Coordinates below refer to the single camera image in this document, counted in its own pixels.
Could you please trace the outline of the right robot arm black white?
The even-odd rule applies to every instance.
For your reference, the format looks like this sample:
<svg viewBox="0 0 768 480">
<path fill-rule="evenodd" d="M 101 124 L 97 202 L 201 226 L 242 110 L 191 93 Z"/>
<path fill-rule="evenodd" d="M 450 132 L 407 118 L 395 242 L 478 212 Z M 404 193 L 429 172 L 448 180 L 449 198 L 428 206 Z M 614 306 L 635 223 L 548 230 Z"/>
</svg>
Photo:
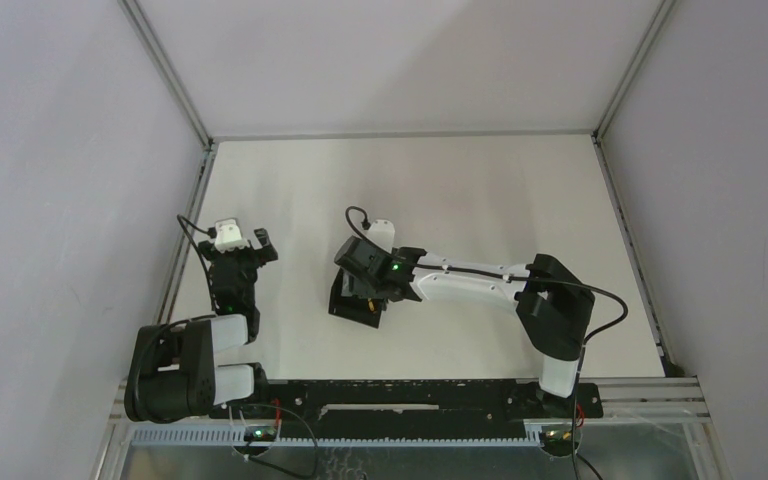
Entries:
<svg viewBox="0 0 768 480">
<path fill-rule="evenodd" d="M 376 328 L 388 304 L 400 301 L 482 302 L 515 315 L 542 355 L 538 402 L 552 416 L 578 400 L 575 388 L 594 294 L 555 257 L 538 254 L 528 264 L 459 262 L 421 248 L 391 253 L 352 236 L 334 259 L 330 314 Z"/>
</svg>

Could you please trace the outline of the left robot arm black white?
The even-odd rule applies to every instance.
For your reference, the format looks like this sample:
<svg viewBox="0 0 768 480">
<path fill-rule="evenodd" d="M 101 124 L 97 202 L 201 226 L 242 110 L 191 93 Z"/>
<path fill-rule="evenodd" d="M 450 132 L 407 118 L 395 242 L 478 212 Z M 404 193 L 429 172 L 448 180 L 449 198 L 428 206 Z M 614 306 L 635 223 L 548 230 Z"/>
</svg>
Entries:
<svg viewBox="0 0 768 480">
<path fill-rule="evenodd" d="M 124 394 L 130 420 L 173 423 L 230 400 L 250 417 L 270 409 L 273 392 L 256 380 L 255 364 L 220 367 L 215 360 L 223 350 L 254 342 L 260 331 L 255 284 L 259 269 L 278 253 L 265 229 L 254 236 L 256 246 L 223 234 L 198 243 L 210 314 L 139 329 Z"/>
</svg>

